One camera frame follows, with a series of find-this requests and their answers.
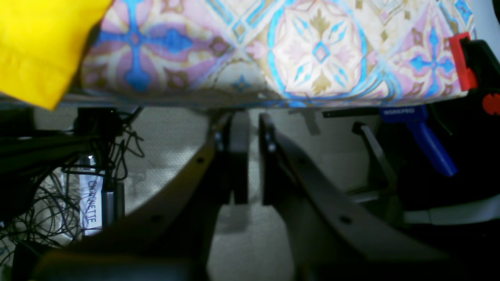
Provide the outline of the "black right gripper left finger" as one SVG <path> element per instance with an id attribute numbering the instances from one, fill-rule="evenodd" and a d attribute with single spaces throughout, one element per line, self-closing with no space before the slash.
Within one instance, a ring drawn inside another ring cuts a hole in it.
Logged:
<path id="1" fill-rule="evenodd" d="M 228 112 L 166 187 L 100 233 L 44 255 L 35 281 L 207 281 L 220 208 L 248 203 L 250 118 Z"/>

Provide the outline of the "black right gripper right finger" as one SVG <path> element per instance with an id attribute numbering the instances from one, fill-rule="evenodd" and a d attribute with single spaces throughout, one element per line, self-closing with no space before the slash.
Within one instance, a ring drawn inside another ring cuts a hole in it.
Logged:
<path id="1" fill-rule="evenodd" d="M 286 225 L 298 281 L 444 281 L 447 254 L 353 202 L 259 115 L 262 200 Z"/>

